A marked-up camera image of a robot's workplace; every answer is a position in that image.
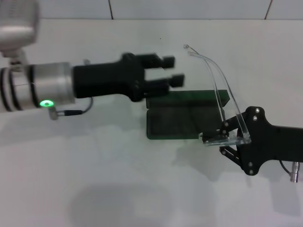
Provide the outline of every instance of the clear acrylic part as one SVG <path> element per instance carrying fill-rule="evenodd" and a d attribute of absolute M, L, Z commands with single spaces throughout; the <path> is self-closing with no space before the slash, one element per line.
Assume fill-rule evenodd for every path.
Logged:
<path fill-rule="evenodd" d="M 206 146 L 231 146 L 231 145 L 241 145 L 241 144 L 250 143 L 251 142 L 250 133 L 248 132 L 247 126 L 239 110 L 239 106 L 235 100 L 235 96 L 231 90 L 231 87 L 228 84 L 227 79 L 223 74 L 222 70 L 220 69 L 220 67 L 213 60 L 203 55 L 200 55 L 189 45 L 184 45 L 184 49 L 191 49 L 192 52 L 188 52 L 188 54 L 195 58 L 201 58 L 202 61 L 205 63 L 209 77 L 213 83 L 215 97 L 217 100 L 222 122 L 225 123 L 226 119 L 236 116 L 239 124 L 238 130 L 241 131 L 240 133 L 231 131 L 230 133 L 228 133 L 228 136 L 224 134 L 218 135 L 212 139 L 209 139 L 208 141 L 205 141 L 204 144 Z M 229 102 L 225 106 L 223 106 L 221 103 L 219 89 L 227 90 L 228 95 L 230 97 Z"/>

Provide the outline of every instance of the screw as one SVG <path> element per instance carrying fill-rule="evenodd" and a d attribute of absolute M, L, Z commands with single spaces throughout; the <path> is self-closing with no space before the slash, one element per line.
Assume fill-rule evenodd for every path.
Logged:
<path fill-rule="evenodd" d="M 84 60 L 83 60 L 83 63 L 84 63 L 84 65 L 90 65 L 90 60 L 84 59 Z"/>
<path fill-rule="evenodd" d="M 139 88 L 139 81 L 136 80 L 135 83 L 136 83 L 135 87 Z"/>

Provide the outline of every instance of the white table surface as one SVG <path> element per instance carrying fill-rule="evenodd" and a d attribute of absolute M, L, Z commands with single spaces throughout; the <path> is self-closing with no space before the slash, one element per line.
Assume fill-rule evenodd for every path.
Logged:
<path fill-rule="evenodd" d="M 73 65 L 172 54 L 175 70 L 148 76 L 183 72 L 186 87 L 199 89 L 201 70 L 183 44 L 220 65 L 242 110 L 258 105 L 272 124 L 303 127 L 302 21 L 43 20 L 26 51 L 31 63 Z M 144 102 L 95 100 L 86 115 L 56 122 L 46 110 L 0 115 L 1 226 L 303 226 L 303 184 L 277 161 L 247 176 L 199 141 L 148 140 Z"/>

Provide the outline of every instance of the silver cylindrical motor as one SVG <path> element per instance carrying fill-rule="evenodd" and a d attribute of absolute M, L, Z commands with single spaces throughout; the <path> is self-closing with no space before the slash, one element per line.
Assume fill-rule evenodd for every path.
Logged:
<path fill-rule="evenodd" d="M 0 113 L 75 102 L 69 63 L 30 65 L 21 73 L 0 70 Z"/>

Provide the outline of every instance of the green led light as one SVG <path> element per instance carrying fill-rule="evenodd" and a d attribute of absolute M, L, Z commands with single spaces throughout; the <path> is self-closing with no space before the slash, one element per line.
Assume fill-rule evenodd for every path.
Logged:
<path fill-rule="evenodd" d="M 42 106 L 42 107 L 51 107 L 53 105 L 54 105 L 54 103 L 51 100 L 43 100 L 40 102 L 40 106 Z"/>

